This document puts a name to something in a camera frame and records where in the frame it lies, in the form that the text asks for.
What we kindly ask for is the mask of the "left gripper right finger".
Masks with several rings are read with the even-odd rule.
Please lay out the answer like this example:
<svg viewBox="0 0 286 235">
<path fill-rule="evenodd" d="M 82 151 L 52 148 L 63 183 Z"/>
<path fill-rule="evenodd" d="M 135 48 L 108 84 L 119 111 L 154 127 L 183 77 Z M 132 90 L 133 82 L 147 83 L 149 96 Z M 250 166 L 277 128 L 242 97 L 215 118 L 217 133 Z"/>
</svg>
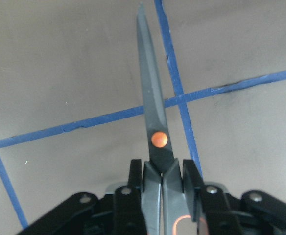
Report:
<svg viewBox="0 0 286 235">
<path fill-rule="evenodd" d="M 199 235 L 286 235 L 286 203 L 266 192 L 235 198 L 204 183 L 193 160 L 183 161 L 183 187 Z"/>
</svg>

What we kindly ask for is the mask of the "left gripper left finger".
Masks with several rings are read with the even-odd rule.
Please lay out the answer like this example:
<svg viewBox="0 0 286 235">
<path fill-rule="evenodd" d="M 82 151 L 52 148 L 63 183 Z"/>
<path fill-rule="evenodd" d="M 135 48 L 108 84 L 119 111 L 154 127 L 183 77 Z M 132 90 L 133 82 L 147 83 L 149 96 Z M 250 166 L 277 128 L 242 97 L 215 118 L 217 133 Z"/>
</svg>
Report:
<svg viewBox="0 0 286 235">
<path fill-rule="evenodd" d="M 22 235 L 145 235 L 141 209 L 142 162 L 130 163 L 127 185 L 101 199 L 79 192 L 23 229 Z"/>
</svg>

